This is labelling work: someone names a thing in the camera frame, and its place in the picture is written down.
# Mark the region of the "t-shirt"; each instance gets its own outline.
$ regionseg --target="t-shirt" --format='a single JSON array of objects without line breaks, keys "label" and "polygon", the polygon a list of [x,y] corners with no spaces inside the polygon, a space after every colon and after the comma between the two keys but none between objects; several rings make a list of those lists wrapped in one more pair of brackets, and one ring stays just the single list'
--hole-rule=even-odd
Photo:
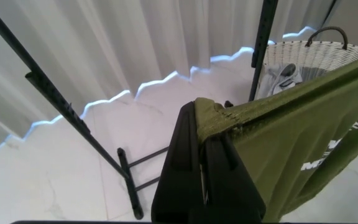
[{"label": "t-shirt", "polygon": [[262,196],[264,222],[313,198],[358,155],[358,60],[231,108],[195,100],[200,144],[228,132]]}]

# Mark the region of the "metal rod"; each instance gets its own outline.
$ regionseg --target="metal rod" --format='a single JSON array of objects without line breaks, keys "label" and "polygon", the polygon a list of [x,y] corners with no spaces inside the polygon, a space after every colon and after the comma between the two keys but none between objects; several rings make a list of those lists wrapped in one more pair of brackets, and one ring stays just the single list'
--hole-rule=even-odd
[{"label": "metal rod", "polygon": [[132,178],[131,171],[129,170],[127,156],[125,154],[125,151],[121,148],[117,149],[117,153],[121,167],[129,175],[129,178],[125,180],[125,183],[127,185],[129,199],[131,200],[132,210],[136,219],[140,220],[144,216],[143,209],[142,205],[140,204],[139,197],[137,195],[134,179]]},{"label": "metal rod", "polygon": [[154,183],[157,183],[159,180],[160,180],[160,177],[154,178],[154,179],[152,179],[152,180],[150,180],[150,181],[148,181],[148,182],[146,182],[146,183],[144,183],[144,184],[142,184],[142,185],[136,187],[135,190],[136,190],[136,191],[140,191],[140,190],[142,190],[142,189],[145,188],[145,187],[148,187],[148,186],[150,186],[150,185],[152,185],[152,184],[154,184]]},{"label": "metal rod", "polygon": [[260,14],[258,34],[255,41],[254,54],[252,55],[251,67],[255,68],[254,79],[252,80],[249,101],[255,99],[258,87],[260,72],[264,62],[267,42],[269,41],[270,31],[272,30],[274,15],[276,13],[278,0],[264,0],[262,12]]},{"label": "metal rod", "polygon": [[66,99],[56,89],[55,85],[49,80],[44,71],[38,66],[37,62],[26,51],[23,45],[19,42],[16,36],[9,30],[8,26],[0,18],[0,35],[15,51],[15,53],[22,59],[22,61],[31,70],[25,77],[28,81],[36,87],[36,89],[43,94],[43,96],[62,114],[64,118],[97,150],[97,152],[113,168],[125,179],[129,176],[118,165],[118,163],[103,149],[103,147],[91,135],[90,130],[86,127],[84,121],[78,117],[73,111],[71,105],[67,103]]},{"label": "metal rod", "polygon": [[159,155],[159,154],[161,154],[161,153],[167,152],[167,151],[168,151],[168,147],[163,148],[163,149],[161,149],[161,150],[158,150],[157,152],[153,152],[153,153],[151,153],[151,154],[148,155],[148,156],[145,156],[145,157],[143,157],[143,158],[141,158],[141,159],[136,160],[135,162],[130,163],[130,164],[129,164],[129,167],[136,166],[137,164],[140,164],[140,163],[142,163],[142,162],[144,162],[144,161],[146,161],[146,160],[148,160],[148,159],[151,159],[151,158],[153,158],[153,157],[155,157],[155,156],[157,156],[157,155]]}]

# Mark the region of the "white curtain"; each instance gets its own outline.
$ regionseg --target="white curtain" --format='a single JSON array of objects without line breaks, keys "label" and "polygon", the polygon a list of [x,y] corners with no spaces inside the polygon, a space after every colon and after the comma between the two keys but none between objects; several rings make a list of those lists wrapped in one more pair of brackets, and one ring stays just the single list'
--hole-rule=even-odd
[{"label": "white curtain", "polygon": [[[0,0],[0,17],[78,114],[88,103],[173,71],[254,47],[258,0]],[[323,24],[332,1],[280,0],[270,40],[305,39]],[[24,139],[58,112],[24,78],[29,69],[0,37],[0,143]]]}]

